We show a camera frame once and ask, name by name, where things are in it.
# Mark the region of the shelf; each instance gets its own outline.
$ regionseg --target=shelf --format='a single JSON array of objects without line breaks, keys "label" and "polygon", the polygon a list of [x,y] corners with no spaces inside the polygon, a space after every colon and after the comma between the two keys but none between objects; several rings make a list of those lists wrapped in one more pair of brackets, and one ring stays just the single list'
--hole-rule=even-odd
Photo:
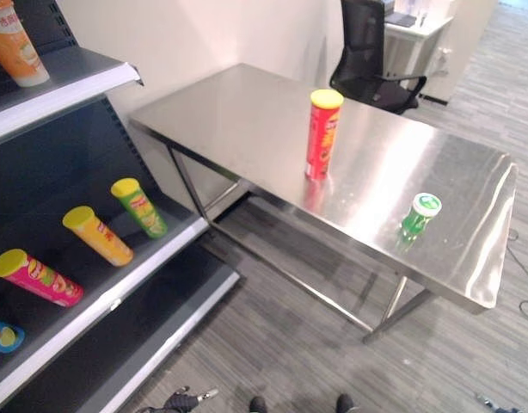
[{"label": "shelf", "polygon": [[50,52],[41,59],[50,80],[0,95],[0,143],[58,112],[140,80],[136,69],[128,63],[78,46]]},{"label": "shelf", "polygon": [[169,227],[164,237],[148,238],[126,212],[108,222],[134,250],[125,267],[111,266],[76,238],[59,249],[53,262],[46,262],[83,286],[84,297],[77,305],[59,307],[2,281],[9,290],[0,296],[0,313],[13,315],[9,321],[21,326],[26,338],[15,352],[0,354],[0,404],[207,229],[201,217],[164,195],[150,198]]},{"label": "shelf", "polygon": [[116,411],[238,279],[201,247],[187,247],[18,392],[2,413]]}]

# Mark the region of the pink chip can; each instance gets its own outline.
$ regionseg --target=pink chip can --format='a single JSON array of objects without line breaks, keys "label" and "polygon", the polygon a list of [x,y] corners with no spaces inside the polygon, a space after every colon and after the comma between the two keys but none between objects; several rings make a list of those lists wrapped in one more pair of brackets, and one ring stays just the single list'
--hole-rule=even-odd
[{"label": "pink chip can", "polygon": [[0,255],[0,277],[63,307],[75,305],[83,296],[81,286],[24,250],[8,250]]}]

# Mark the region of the gray carpet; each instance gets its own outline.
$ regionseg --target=gray carpet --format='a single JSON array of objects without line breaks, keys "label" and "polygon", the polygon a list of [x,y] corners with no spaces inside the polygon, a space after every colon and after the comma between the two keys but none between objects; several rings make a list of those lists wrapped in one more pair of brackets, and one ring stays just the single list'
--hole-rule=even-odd
[{"label": "gray carpet", "polygon": [[[528,268],[528,12],[498,5],[450,104],[423,102],[407,116],[514,155],[512,247]],[[394,287],[387,268],[349,256],[259,200],[244,202],[224,224],[363,317],[380,317]],[[474,391],[528,412],[528,320],[519,313],[528,278],[510,256],[492,311],[471,316],[436,299],[366,346],[361,330],[227,240],[202,242],[245,279],[123,413],[161,406],[185,384],[219,388],[200,408],[207,412],[247,411],[255,394],[270,412],[333,412],[342,391],[370,412],[486,411]]]}]

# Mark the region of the black shoe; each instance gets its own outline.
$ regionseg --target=black shoe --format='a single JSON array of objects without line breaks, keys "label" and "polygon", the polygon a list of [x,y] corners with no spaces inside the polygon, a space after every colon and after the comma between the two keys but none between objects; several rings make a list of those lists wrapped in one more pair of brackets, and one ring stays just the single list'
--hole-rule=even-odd
[{"label": "black shoe", "polygon": [[267,413],[266,401],[260,396],[256,396],[250,401],[249,413]]},{"label": "black shoe", "polygon": [[336,399],[336,413],[348,413],[357,409],[353,400],[346,393],[343,393]]}]

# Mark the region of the white shelf edge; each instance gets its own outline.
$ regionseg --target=white shelf edge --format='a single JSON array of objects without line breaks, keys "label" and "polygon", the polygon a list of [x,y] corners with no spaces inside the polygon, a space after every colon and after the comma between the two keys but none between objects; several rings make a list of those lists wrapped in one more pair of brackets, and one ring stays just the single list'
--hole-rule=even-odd
[{"label": "white shelf edge", "polygon": [[129,275],[102,294],[90,307],[83,311],[71,323],[67,324],[56,336],[32,353],[18,368],[0,382],[0,404],[11,396],[16,389],[27,382],[48,361],[62,350],[71,340],[80,336],[90,325],[104,314],[114,310],[117,303],[136,286],[147,279],[151,273],[165,263],[172,254],[193,241],[208,224],[198,218],[188,228],[166,243],[145,262],[137,266]]},{"label": "white shelf edge", "polygon": [[0,138],[122,84],[138,80],[138,71],[128,63],[123,63],[18,103],[0,112]]},{"label": "white shelf edge", "polygon": [[138,389],[150,374],[164,361],[186,337],[189,332],[201,321],[201,319],[213,308],[217,302],[235,285],[239,280],[239,274],[235,271],[231,273],[226,281],[205,300],[205,302],[195,311],[181,327],[170,336],[164,344],[147,360],[147,362],[132,376],[130,380],[120,389],[115,396],[100,410],[100,413],[114,413],[120,406]]}]

